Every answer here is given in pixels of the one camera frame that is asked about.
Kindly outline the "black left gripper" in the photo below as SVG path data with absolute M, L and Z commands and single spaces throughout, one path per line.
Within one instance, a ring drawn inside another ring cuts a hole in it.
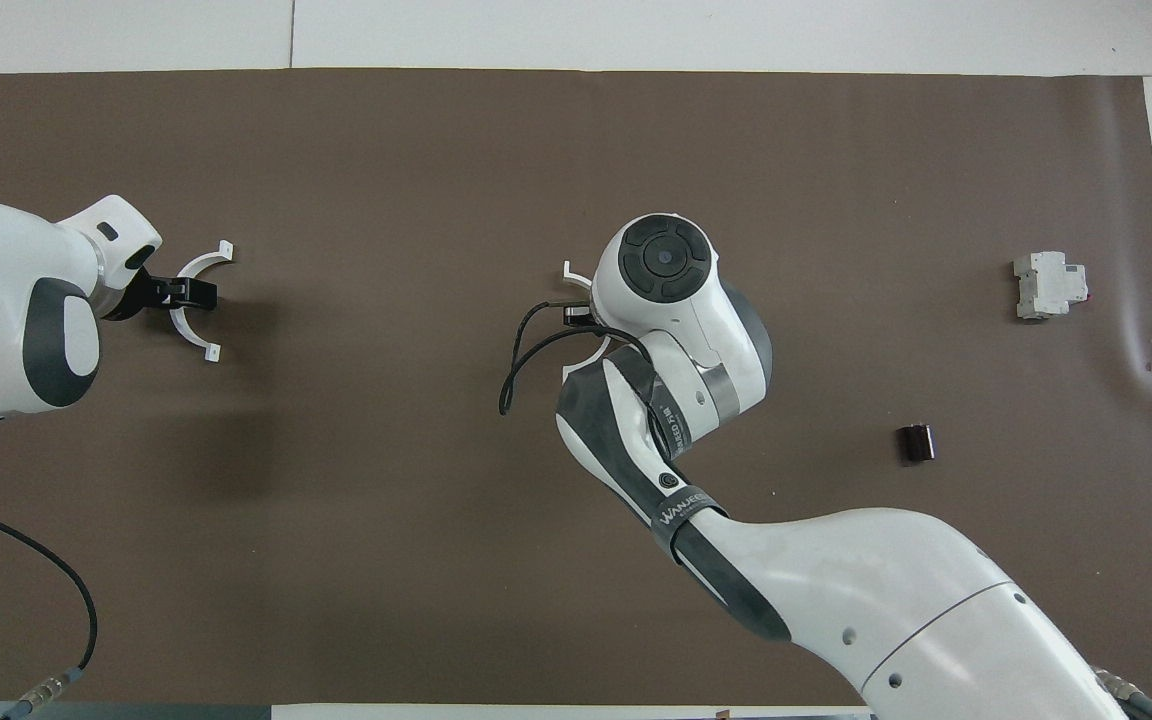
M 152 275 L 137 270 L 122 296 L 105 311 L 106 323 L 123 323 L 143 309 L 215 309 L 218 286 L 209 281 L 187 281 Z

